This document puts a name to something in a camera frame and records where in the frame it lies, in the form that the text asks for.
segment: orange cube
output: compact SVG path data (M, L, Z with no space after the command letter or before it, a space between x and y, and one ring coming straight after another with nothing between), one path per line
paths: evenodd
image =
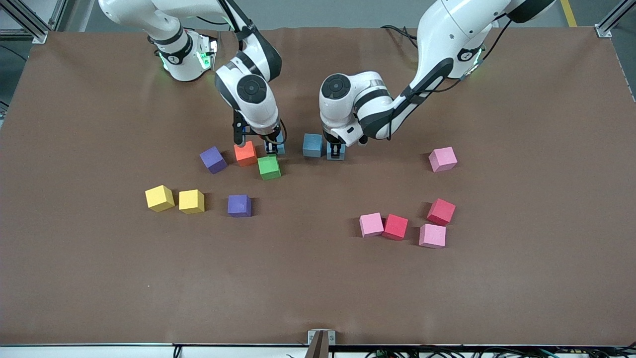
M245 143L243 148L234 144L234 154L237 156L237 162L239 166L250 166L252 164L256 164L256 149L254 149L254 144L252 141L248 141Z

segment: light pink cube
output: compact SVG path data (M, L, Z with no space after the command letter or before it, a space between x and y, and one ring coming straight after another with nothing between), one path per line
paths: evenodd
M430 248L446 247L446 228L425 224L420 228L420 246Z
M380 213L360 216L360 230L362 230L363 238L382 234L384 225L382 225Z
M433 173L452 169L455 164L457 164L457 158L455 157L455 152L453 152L453 147L433 150L433 153L429 155L429 160L433 167Z

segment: metal frame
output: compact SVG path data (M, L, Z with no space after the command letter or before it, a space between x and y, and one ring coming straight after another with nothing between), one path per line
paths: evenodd
M621 0L621 2L618 3L618 5L616 5L612 11L603 18L603 20L594 25L599 38L612 37L611 29L618 24L621 17L630 11L634 5L636 5L636 0Z
M58 0L48 21L44 21L32 11L22 0L0 0L2 8L22 29L16 31L0 30L0 35L11 38L33 37L33 43L46 42L48 31L57 30L62 14L69 0Z

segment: yellow floor stripe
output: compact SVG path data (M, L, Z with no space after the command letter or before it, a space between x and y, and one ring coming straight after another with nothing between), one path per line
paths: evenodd
M574 18L574 13L572 12L570 2L568 0L561 0L561 6L563 6L563 12L565 13L567 25L569 27L576 27L576 19Z

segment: metal bracket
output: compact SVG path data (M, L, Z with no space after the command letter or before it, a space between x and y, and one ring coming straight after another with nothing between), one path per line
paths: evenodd
M44 45L46 43L46 39L48 38L48 31L44 32L44 37L41 38L33 38L31 42L33 45Z
M596 30L597 36L599 38L610 38L610 37L612 37L612 31L608 30L608 31L604 32L603 30L601 30L599 28L598 24L594 25L594 30Z
M330 329L312 329L307 332L309 348L305 358L328 358L329 346L336 343L336 331Z
M326 337L327 337L327 341L329 342L329 345L336 344L336 331L334 331L333 329L324 329L324 328L312 329L311 331L307 331L307 344L311 345L314 335L320 332L327 334Z

